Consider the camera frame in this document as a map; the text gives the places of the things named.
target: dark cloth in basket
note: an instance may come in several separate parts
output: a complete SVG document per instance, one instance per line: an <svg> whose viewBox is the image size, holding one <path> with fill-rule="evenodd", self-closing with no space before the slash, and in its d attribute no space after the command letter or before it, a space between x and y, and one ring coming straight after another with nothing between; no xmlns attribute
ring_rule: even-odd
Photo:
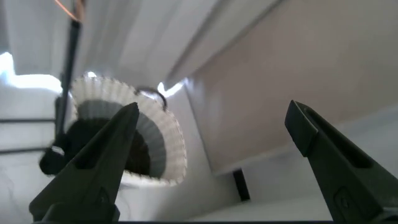
<svg viewBox="0 0 398 224"><path fill-rule="evenodd" d="M67 133L57 136L52 144L52 146L61 148L64 155L51 148L47 149L39 162L42 172L48 175L58 174L108 121L109 119L105 118L76 120ZM138 131L134 135L125 169L136 174L149 175L148 146Z"/></svg>

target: basket handle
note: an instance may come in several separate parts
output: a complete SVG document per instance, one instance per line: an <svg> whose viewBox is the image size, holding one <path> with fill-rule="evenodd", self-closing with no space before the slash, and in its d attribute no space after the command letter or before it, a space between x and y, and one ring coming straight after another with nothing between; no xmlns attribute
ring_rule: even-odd
<svg viewBox="0 0 398 224"><path fill-rule="evenodd" d="M156 89L151 88L151 87L139 86L136 88L134 94L138 95L140 92L155 93L156 95L159 95L161 97L161 99L163 100L163 111L166 111L166 109L167 109L166 97L164 97L164 95L161 94L159 91L157 91Z"/></svg>

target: marble floor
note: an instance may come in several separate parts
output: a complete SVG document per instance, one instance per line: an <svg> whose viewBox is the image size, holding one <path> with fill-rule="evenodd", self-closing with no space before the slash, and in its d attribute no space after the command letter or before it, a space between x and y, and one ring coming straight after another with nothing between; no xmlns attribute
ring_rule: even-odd
<svg viewBox="0 0 398 224"><path fill-rule="evenodd" d="M167 99L185 138L186 179L175 187L120 190L116 199L120 220L186 220L240 202L232 174L211 173L185 89ZM0 155L0 223L32 222L29 203L51 181L38 167L40 156Z"/></svg>

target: cable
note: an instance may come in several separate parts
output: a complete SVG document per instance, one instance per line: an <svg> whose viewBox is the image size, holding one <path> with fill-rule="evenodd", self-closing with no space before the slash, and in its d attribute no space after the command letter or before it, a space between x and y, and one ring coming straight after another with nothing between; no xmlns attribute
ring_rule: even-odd
<svg viewBox="0 0 398 224"><path fill-rule="evenodd" d="M66 12L67 14L68 14L68 16L70 16L74 21L77 21L77 22L81 22L81 18L83 18L83 11L84 11L84 8L83 8L83 3L82 3L82 1L81 0L78 0L78 4L77 4L77 8L78 8L78 17L80 17L80 18L77 18L75 15L73 15L73 13L71 13L59 0L54 0L55 1L55 3L57 3L60 7L61 7L61 9L64 11L64 12Z"/></svg>

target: white woven basket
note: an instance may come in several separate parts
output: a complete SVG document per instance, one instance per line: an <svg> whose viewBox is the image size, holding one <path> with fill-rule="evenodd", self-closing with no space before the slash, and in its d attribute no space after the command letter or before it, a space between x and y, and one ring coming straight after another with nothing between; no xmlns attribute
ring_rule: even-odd
<svg viewBox="0 0 398 224"><path fill-rule="evenodd" d="M182 182L187 169L182 132L174 115L158 101L136 94L134 87L107 77L77 78L72 83L72 97L72 118L67 128L78 118L111 118L122 106L137 102L137 130L149 148L150 172L146 176L125 170L121 185L160 187Z"/></svg>

